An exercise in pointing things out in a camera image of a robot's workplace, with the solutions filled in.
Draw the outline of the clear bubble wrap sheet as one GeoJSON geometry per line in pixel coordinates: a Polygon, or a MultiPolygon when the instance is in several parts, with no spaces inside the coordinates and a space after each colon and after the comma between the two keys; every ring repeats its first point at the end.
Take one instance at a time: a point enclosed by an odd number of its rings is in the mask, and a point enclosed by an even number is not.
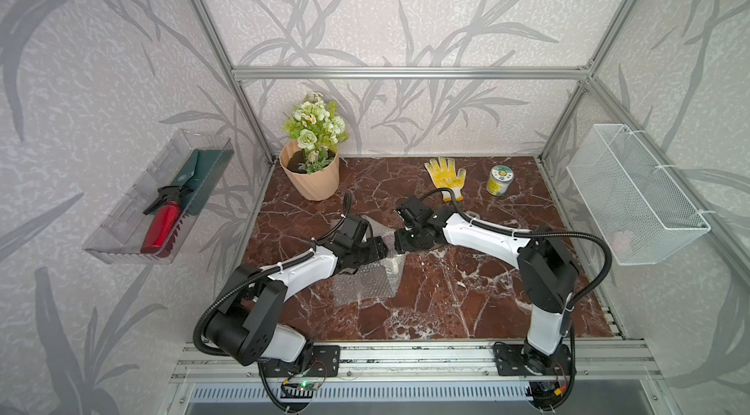
{"type": "Polygon", "coordinates": [[[382,237],[388,253],[385,259],[364,265],[355,274],[338,274],[330,280],[336,307],[361,304],[368,299],[394,298],[402,283],[406,256],[396,251],[396,231],[367,215],[363,218],[371,225],[373,235],[382,237]]]}

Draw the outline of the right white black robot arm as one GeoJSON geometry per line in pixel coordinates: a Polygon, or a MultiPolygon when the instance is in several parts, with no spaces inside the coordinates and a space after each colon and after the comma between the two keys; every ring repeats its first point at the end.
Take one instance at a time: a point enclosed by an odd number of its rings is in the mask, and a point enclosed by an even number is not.
{"type": "Polygon", "coordinates": [[[437,210],[427,206],[425,199],[410,196],[396,208],[404,221],[404,227],[395,232],[399,253],[452,245],[482,252],[519,271],[532,304],[531,322],[521,346],[495,346],[498,371],[549,375],[558,365],[571,362],[573,348],[563,345],[564,337],[574,335],[571,318],[578,302],[611,271],[613,253],[607,242],[591,233],[510,229],[469,216],[454,196],[449,205],[437,210]],[[574,288],[580,272],[564,243],[566,239],[590,241],[604,255],[599,274],[579,291],[574,288]]]}

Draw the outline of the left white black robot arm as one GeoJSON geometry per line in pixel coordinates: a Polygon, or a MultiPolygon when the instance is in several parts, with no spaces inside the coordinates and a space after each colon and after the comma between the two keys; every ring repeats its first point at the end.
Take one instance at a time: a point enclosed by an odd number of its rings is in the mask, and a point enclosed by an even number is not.
{"type": "Polygon", "coordinates": [[[286,301],[309,286],[383,260],[388,246],[369,221],[351,214],[345,194],[338,223],[309,249],[263,268],[237,267],[193,329],[195,348],[208,356],[230,356],[243,366],[275,362],[283,371],[304,372],[314,364],[314,343],[279,323],[286,301]]]}

